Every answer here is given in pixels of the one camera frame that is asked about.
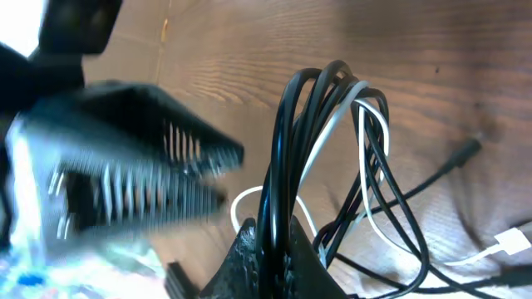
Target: usb connector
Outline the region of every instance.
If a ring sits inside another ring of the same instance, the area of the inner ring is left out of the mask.
[[[497,234],[495,236],[495,239],[499,242],[497,247],[500,251],[504,250],[508,255],[513,255],[531,248],[532,243],[525,235],[526,232],[532,232],[532,223],[527,223],[517,228],[511,228]]]

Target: white cable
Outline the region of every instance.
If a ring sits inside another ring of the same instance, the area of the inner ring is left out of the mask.
[[[362,198],[363,198],[363,202],[364,202],[364,208],[366,210],[365,213],[367,214],[367,218],[369,220],[369,223],[372,225],[373,230],[375,231],[377,236],[379,236],[382,239],[382,241],[384,241],[385,243],[390,245],[392,248],[395,248],[396,250],[399,250],[399,251],[402,251],[402,252],[406,252],[406,253],[411,254],[412,256],[414,256],[414,254],[412,252],[410,252],[408,249],[405,249],[405,248],[401,247],[400,245],[398,245],[397,243],[394,243],[378,227],[377,223],[373,219],[371,203],[372,203],[372,200],[374,199],[374,195],[370,199],[368,198],[368,195],[367,195],[366,151],[365,151],[365,149],[366,149],[366,146],[365,146],[366,136],[365,136],[365,128],[364,128],[365,122],[363,121],[364,117],[365,117],[365,113],[366,113],[365,110],[368,109],[369,111],[371,111],[378,118],[379,122],[381,123],[381,127],[382,127],[383,131],[384,130],[389,130],[389,129],[387,127],[387,123],[384,120],[384,118],[381,119],[382,115],[379,115],[379,114],[375,113],[375,111],[372,110],[372,109],[375,109],[375,108],[373,108],[372,106],[368,106],[368,105],[363,105],[363,106],[364,106],[364,108],[360,107],[359,116],[358,116],[358,118],[359,118],[359,124],[358,124],[358,144],[359,144],[359,148],[358,148],[358,153],[359,153],[359,164],[360,164],[359,167],[360,167],[360,173],[361,173],[360,183],[361,183],[361,190],[362,190]],[[385,152],[386,155],[387,155],[387,150],[389,150],[389,149],[387,149],[387,147],[386,147],[386,139],[385,139],[384,152]],[[353,221],[353,224],[357,225],[358,223],[360,223],[360,221],[362,221],[365,213],[360,213],[358,215],[358,217]],[[452,266],[452,267],[454,267],[454,266],[463,266],[463,265],[466,265],[466,264],[477,262],[477,261],[481,260],[482,258],[487,257],[487,256],[489,256],[489,255],[491,255],[493,253],[499,252],[501,250],[503,250],[502,243],[496,244],[494,246],[491,246],[491,247],[485,249],[484,251],[477,253],[476,255],[474,255],[472,257],[468,257],[468,258],[460,260],[460,261],[435,262],[435,263],[436,264],[446,265],[446,266]]]
[[[248,196],[249,194],[253,192],[257,192],[263,189],[263,186],[257,186],[249,188],[245,191],[243,191],[239,196],[234,199],[233,203],[231,204],[231,223],[233,224],[233,229],[235,233],[239,233],[240,225],[239,220],[236,217],[236,207],[239,204],[240,200],[242,200],[244,197]],[[316,224],[314,224],[313,218],[310,215],[310,212],[307,209],[307,206],[305,205],[305,202],[299,197],[299,195],[296,196],[296,202],[299,203],[299,206],[301,207],[303,214],[305,214],[305,218],[308,221],[308,225],[310,226],[310,230],[313,233],[313,236],[316,237],[318,235],[318,230],[316,229]]]
[[[349,106],[352,104],[353,101],[357,101],[359,104],[364,105],[366,107],[369,107],[368,109],[372,113],[377,113],[378,114],[377,118],[379,120],[384,120],[384,117],[382,116],[380,111],[375,109],[366,100],[355,100],[357,95],[358,95],[358,93],[360,93],[360,91],[362,89],[364,89],[364,88],[366,88],[368,86],[369,86],[369,83],[367,81],[359,81],[357,84],[355,84],[355,86],[344,97],[343,102],[339,105],[337,111],[332,115],[331,120],[329,120],[329,122],[325,125],[325,127],[323,128],[323,130],[320,133],[319,137],[316,139],[316,142],[314,143],[314,146],[313,146],[313,148],[312,148],[312,150],[311,150],[311,152],[310,152],[310,154],[308,156],[307,163],[305,164],[305,167],[304,167],[302,175],[301,175],[301,179],[299,180],[299,188],[301,188],[301,186],[303,186],[303,183],[304,183],[305,179],[307,178],[310,169],[313,167],[314,161],[318,157],[318,154],[322,150],[323,146],[327,142],[327,140],[330,137],[330,135],[337,128],[338,124],[340,123],[340,120],[346,114],[346,112],[349,109]],[[388,152],[389,152],[389,148],[390,148],[390,131],[389,131],[387,126],[386,126],[386,129],[382,125],[381,125],[381,127],[383,129],[384,146],[385,146],[385,148],[387,148],[385,153],[387,155]],[[381,173],[380,178],[379,178],[379,184],[383,180],[384,180],[384,175],[383,175],[383,173]],[[236,217],[236,208],[237,208],[239,202],[245,196],[247,196],[248,194],[251,194],[253,192],[257,192],[259,190],[262,190],[262,186],[257,186],[257,187],[253,187],[253,188],[247,189],[247,190],[243,191],[241,194],[239,194],[239,196],[237,196],[236,199],[234,199],[234,201],[231,203],[231,208],[230,208],[231,223],[233,224],[233,229],[234,229],[234,231],[236,233],[238,233],[239,230],[240,230],[239,221],[238,221],[238,219]],[[315,226],[315,224],[314,224],[314,222],[312,220],[310,212],[308,211],[304,201],[299,196],[296,196],[296,201],[301,206],[301,208],[303,210],[303,213],[305,214],[305,217],[308,220],[308,224],[309,224],[311,230],[313,231],[313,236],[316,237],[316,235],[318,234],[318,231],[316,229],[316,226]],[[320,254],[319,254],[320,255],[320,259],[322,260],[322,262],[324,264],[324,250],[323,250],[323,246],[321,246],[321,245],[319,247],[319,252],[320,252]]]

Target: blue object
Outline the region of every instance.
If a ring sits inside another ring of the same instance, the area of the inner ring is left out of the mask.
[[[44,278],[38,275],[33,275],[33,274],[21,275],[18,278],[17,283],[22,286],[34,287],[34,286],[43,285]]]

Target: wood grain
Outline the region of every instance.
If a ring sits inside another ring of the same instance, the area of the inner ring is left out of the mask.
[[[160,85],[246,146],[242,171],[220,182],[230,198],[262,182],[278,101],[292,74],[342,59],[387,95],[391,166],[403,190],[431,174],[467,136],[484,140],[464,169],[411,201],[435,257],[476,252],[494,234],[532,218],[531,1],[181,0],[170,4],[166,36]],[[356,150],[345,120],[302,191],[317,225],[330,221],[343,201],[357,172]],[[254,215],[254,198],[243,204],[242,217]],[[389,228],[386,219],[378,221]],[[159,236],[156,244],[203,286],[234,235],[226,216],[194,229],[203,233],[169,233],[179,237]],[[417,270],[367,223],[341,250],[404,282]],[[446,272],[467,281],[527,262],[531,252],[502,253]],[[346,292],[388,290],[340,263],[330,272]],[[433,277],[426,283],[439,284]],[[493,292],[526,297],[532,290]]]

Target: wooden surface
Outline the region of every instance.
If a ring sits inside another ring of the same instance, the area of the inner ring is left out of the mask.
[[[468,256],[493,244],[496,233],[532,218],[531,1],[155,2],[126,1],[109,49],[87,62],[87,76],[157,83],[243,142],[244,168],[219,181],[230,199],[264,179],[275,113],[292,74],[342,59],[389,100],[391,167],[403,190],[435,171],[468,136],[484,140],[485,148],[464,169],[411,201],[435,257]],[[150,16],[145,26],[138,23],[143,15]],[[345,119],[301,192],[319,227],[334,218],[357,169],[354,132]],[[258,198],[242,204],[242,219],[256,214]],[[296,215],[302,219],[298,210]],[[390,228],[385,218],[377,219]],[[226,213],[152,238],[164,262],[179,260],[202,287],[234,232]],[[344,240],[341,252],[404,282],[418,268],[368,223]],[[518,263],[532,263],[532,252],[498,253],[444,270],[464,282]],[[330,273],[346,292],[389,290],[340,262]],[[426,285],[440,283],[430,277]],[[529,297],[532,289],[493,292]]]

